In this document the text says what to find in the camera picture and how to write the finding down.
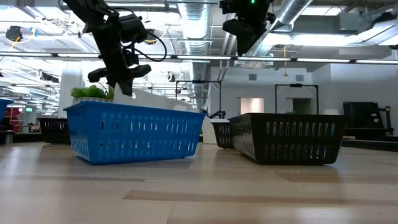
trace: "ceiling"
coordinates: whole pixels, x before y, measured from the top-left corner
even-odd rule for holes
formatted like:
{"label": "ceiling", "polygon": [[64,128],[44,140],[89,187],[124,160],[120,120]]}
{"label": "ceiling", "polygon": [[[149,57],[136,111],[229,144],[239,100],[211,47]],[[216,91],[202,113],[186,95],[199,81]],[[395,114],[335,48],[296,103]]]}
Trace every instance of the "ceiling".
{"label": "ceiling", "polygon": [[[176,3],[186,2],[187,0],[169,0],[170,7],[174,8]],[[91,34],[82,34],[80,32],[84,28],[84,23],[77,18],[74,13],[66,9],[62,4],[57,2],[49,5],[36,5],[36,7],[16,7],[14,3],[3,4],[0,6],[0,51],[1,52],[48,52],[48,53],[98,53],[95,41]],[[159,4],[164,1],[132,1],[132,0],[109,0],[107,2],[113,4],[122,3],[150,3]],[[188,2],[197,2],[197,0],[189,0]],[[199,2],[211,3],[209,16],[209,33],[205,37],[205,41],[209,42],[208,55],[236,55],[236,41],[232,35],[228,35],[222,30],[222,24],[227,15],[222,15],[216,0],[202,0]],[[270,11],[277,12],[280,8],[280,0],[275,0]],[[387,1],[354,1],[354,0],[314,0],[300,18],[305,16],[320,17],[336,17],[341,14],[342,10],[347,10],[350,14],[355,15],[360,24],[369,26],[369,24],[359,17],[359,12],[372,12],[384,7],[395,4],[395,0]],[[149,12],[136,11],[137,16],[142,16],[144,25],[148,29],[155,29],[155,34],[161,37],[165,42],[169,54],[183,55],[187,54],[185,44],[188,40],[183,33],[183,19],[180,14],[174,12],[154,12],[152,8]],[[129,12],[121,12],[121,15],[129,14]],[[298,20],[297,24],[305,24],[304,19]],[[21,42],[14,44],[5,36],[10,26],[21,26],[23,39]],[[162,54],[163,46],[159,43],[154,45],[137,44],[136,48],[147,54]],[[297,45],[290,42],[287,45],[272,45],[269,52],[274,57],[305,57],[305,58],[385,58],[391,54],[388,46],[367,45],[365,47],[319,47],[316,45]],[[86,67],[93,70],[103,67],[101,61],[84,62]],[[212,67],[219,67],[218,62],[211,63]],[[167,74],[173,74],[178,80],[191,80],[192,71],[190,62],[162,62],[150,63],[152,72],[146,77],[134,80],[136,88],[152,87],[152,92],[168,97],[174,96],[175,84],[167,80]],[[243,65],[229,64],[229,73],[236,74],[233,69],[241,69]],[[311,72],[322,66],[322,64],[312,63],[292,63],[289,65],[294,68],[302,68],[305,72]],[[3,77],[0,78],[0,86],[3,97],[35,97],[52,99],[52,104],[56,104],[59,98],[59,84],[49,83],[40,79],[40,73],[48,73],[62,78],[63,62],[61,60],[46,60],[39,58],[17,58],[17,57],[0,57],[0,72]],[[284,68],[284,62],[274,62],[262,68],[272,68],[278,70]],[[226,78],[226,83],[236,83],[237,80],[233,76]],[[102,80],[101,84],[105,85],[106,81]],[[193,86],[187,85],[188,89],[183,91],[180,99],[192,101],[195,97],[199,97],[193,93]],[[206,87],[203,87],[203,97],[206,96]]]}

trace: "white wall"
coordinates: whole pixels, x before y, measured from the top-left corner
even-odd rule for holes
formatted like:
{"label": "white wall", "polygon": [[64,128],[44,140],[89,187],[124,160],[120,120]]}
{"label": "white wall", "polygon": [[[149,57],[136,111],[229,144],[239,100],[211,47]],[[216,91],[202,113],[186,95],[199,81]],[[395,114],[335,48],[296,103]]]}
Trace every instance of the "white wall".
{"label": "white wall", "polygon": [[[214,78],[216,70],[212,71],[212,77]],[[263,86],[271,84],[291,84],[296,83],[296,75],[304,75],[304,83],[312,83],[311,73],[307,72],[306,68],[288,68],[287,74],[289,76],[284,76],[285,69],[280,68],[279,70],[274,70],[273,68],[268,69],[254,69],[248,70],[246,68],[229,68],[225,78],[223,80],[223,85],[252,85],[252,86]],[[257,81],[249,81],[249,74],[256,74]]]}
{"label": "white wall", "polygon": [[[275,91],[274,85],[244,86],[244,85],[223,85],[221,91],[222,110],[226,111],[226,118],[232,118],[239,114],[238,98],[263,98],[264,112],[275,113]],[[308,88],[279,87],[278,89],[278,113],[288,111],[287,100],[289,98],[311,98],[315,100],[313,92]]]}
{"label": "white wall", "polygon": [[[388,59],[396,60],[395,55]],[[391,106],[392,127],[398,130],[398,66],[395,65],[326,65],[313,72],[320,85],[320,112],[338,110],[343,114],[345,101],[370,101],[379,107]],[[384,125],[386,119],[382,113]]]}
{"label": "white wall", "polygon": [[240,99],[241,99],[241,114],[264,112],[264,99],[262,98],[240,98]]}

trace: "metal frame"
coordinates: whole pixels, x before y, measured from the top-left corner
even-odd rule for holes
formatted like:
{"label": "metal frame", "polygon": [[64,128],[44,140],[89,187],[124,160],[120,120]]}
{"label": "metal frame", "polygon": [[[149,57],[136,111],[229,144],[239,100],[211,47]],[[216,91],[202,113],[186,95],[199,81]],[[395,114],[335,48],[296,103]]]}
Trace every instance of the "metal frame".
{"label": "metal frame", "polygon": [[303,86],[308,86],[308,87],[315,87],[316,91],[317,91],[317,115],[319,115],[319,91],[318,85],[304,85],[304,84],[275,84],[275,114],[278,113],[278,86],[289,86],[291,88],[302,88]]}
{"label": "metal frame", "polygon": [[175,81],[175,99],[177,99],[178,93],[178,84],[179,83],[192,83],[192,84],[206,84],[206,83],[218,83],[220,89],[218,92],[220,93],[220,108],[218,111],[221,111],[221,81],[204,81],[204,80],[192,80],[192,81],[185,81],[185,80],[176,80]]}

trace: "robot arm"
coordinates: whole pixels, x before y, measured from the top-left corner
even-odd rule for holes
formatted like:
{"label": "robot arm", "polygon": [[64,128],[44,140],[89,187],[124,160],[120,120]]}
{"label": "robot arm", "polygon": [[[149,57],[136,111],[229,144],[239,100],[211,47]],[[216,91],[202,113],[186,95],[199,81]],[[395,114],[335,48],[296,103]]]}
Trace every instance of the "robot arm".
{"label": "robot arm", "polygon": [[[132,81],[143,77],[151,71],[149,65],[139,64],[135,54],[134,44],[143,42],[147,31],[133,12],[128,16],[119,16],[119,13],[109,7],[103,0],[64,0],[69,8],[86,24],[83,32],[93,33],[95,42],[106,68],[99,68],[88,74],[90,82],[98,82],[106,77],[108,84],[115,87],[119,84],[123,94],[132,95]],[[122,47],[121,42],[128,43],[129,50]]]}

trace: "wooden floor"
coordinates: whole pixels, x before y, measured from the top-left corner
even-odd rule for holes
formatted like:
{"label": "wooden floor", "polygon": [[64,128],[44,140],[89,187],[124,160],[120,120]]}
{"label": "wooden floor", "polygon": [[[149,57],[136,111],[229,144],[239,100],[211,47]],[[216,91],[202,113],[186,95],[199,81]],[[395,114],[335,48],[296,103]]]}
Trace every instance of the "wooden floor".
{"label": "wooden floor", "polygon": [[398,153],[259,166],[200,145],[177,161],[92,166],[67,146],[0,147],[0,223],[398,223]]}

